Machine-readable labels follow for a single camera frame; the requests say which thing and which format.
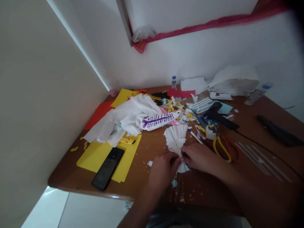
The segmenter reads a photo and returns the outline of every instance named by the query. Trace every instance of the floor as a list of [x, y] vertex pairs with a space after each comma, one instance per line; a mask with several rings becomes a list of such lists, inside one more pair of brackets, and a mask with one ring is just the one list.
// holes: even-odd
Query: floor
[[[115, 228], [127, 211], [125, 201], [47, 187], [22, 228]], [[237, 217], [237, 220], [239, 227], [250, 228], [245, 218]]]

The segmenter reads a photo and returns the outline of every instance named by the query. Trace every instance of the white wall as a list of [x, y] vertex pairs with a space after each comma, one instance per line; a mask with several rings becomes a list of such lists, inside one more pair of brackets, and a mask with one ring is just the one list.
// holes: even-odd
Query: white wall
[[172, 75], [178, 81], [212, 78], [229, 64], [248, 64], [257, 68], [261, 81], [275, 83], [268, 96], [284, 108], [296, 105], [288, 111], [304, 121], [302, 37], [291, 12], [159, 40], [139, 54], [129, 45], [116, 1], [56, 2], [69, 10], [69, 23], [77, 20], [107, 77], [117, 78], [125, 88], [169, 85]]
[[257, 0], [124, 0], [133, 31], [149, 26], [156, 33], [205, 24], [225, 16], [251, 14]]
[[20, 227], [107, 90], [46, 1], [0, 7], [0, 227]]

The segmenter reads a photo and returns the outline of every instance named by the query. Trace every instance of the red paper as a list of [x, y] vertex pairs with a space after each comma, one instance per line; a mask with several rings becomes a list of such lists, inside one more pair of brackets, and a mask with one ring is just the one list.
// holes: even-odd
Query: red paper
[[97, 124], [98, 121], [101, 120], [102, 117], [104, 117], [108, 111], [111, 109], [114, 109], [114, 107], [111, 107], [111, 104], [113, 101], [108, 101], [108, 102], [102, 102], [92, 117], [89, 119], [88, 123], [84, 127], [84, 130], [90, 130], [95, 124]]
[[169, 91], [168, 91], [168, 96], [169, 97], [181, 97], [181, 98], [188, 98], [188, 97], [192, 97], [191, 96], [191, 93], [193, 95], [195, 95], [195, 90], [191, 90], [191, 91], [180, 91], [180, 90], [175, 90], [175, 89], [172, 89], [170, 88]]

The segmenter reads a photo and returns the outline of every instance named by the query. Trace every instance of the plastic bottle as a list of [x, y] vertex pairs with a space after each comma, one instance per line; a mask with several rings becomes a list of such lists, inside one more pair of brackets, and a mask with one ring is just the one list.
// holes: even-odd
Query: plastic bottle
[[172, 76], [172, 89], [176, 90], [176, 76], [175, 75]]
[[245, 101], [246, 105], [252, 105], [255, 101], [260, 99], [271, 87], [273, 83], [267, 82], [263, 84], [260, 88], [258, 88], [247, 101]]

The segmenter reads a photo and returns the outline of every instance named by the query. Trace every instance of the smartphone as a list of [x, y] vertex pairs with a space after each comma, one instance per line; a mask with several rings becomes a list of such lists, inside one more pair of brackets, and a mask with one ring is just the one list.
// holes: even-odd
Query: smartphone
[[92, 180], [91, 185], [100, 191], [104, 191], [123, 154], [124, 150], [117, 147], [112, 148], [104, 163], [98, 170], [96, 176]]

